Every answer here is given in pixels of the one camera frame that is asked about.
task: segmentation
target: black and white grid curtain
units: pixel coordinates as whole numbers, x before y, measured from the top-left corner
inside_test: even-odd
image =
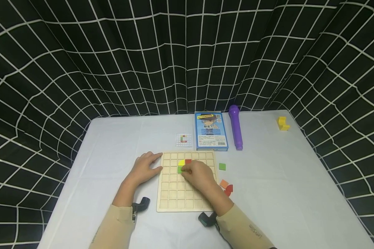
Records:
[[[0,249],[93,118],[287,109],[374,241],[374,0],[0,0]]]

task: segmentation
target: left hand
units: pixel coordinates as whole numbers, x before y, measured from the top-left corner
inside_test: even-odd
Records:
[[[140,155],[134,162],[134,166],[125,180],[130,181],[135,186],[138,186],[158,175],[162,170],[162,166],[150,168],[150,165],[157,158],[161,157],[162,154],[163,153],[153,154],[149,151]]]

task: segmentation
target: hand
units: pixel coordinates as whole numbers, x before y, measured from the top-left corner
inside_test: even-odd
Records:
[[[193,160],[181,170],[181,175],[203,194],[217,186],[212,170],[203,162]]]
[[[130,181],[136,186],[150,180],[154,176],[158,175],[162,170],[162,166],[156,168],[150,168],[151,163],[153,163],[157,158],[161,157],[162,153],[153,154],[152,152],[147,152],[142,154],[134,162],[134,166],[127,175],[125,181]]]

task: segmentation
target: green tile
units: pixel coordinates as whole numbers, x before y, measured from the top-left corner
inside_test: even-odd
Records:
[[[226,170],[226,164],[225,163],[219,163],[219,170]]]

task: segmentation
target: yellow block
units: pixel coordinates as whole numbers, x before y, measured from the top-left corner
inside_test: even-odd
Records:
[[[278,128],[280,131],[287,131],[290,126],[286,124],[287,117],[280,116],[277,119]]]

